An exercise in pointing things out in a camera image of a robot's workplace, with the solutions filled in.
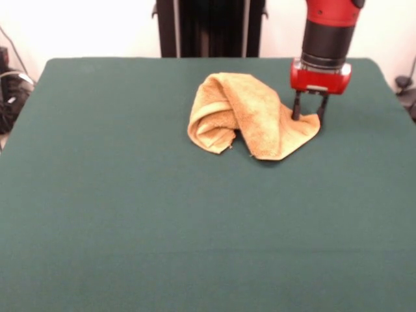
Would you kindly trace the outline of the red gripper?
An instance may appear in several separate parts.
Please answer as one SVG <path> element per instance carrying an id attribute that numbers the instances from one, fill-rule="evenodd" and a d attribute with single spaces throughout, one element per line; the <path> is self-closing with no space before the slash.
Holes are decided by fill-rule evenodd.
<path id="1" fill-rule="evenodd" d="M 314 68 L 304 64 L 300 58 L 294 58 L 291 62 L 290 85 L 294 89 L 295 98 L 292 107 L 293 120 L 300 117 L 302 92 L 322 93 L 322 101 L 317 110 L 320 125 L 324 124 L 324 115 L 328 105 L 329 94 L 341 95 L 347 89 L 352 75 L 352 66 L 348 63 L 341 68 L 326 70 Z"/>

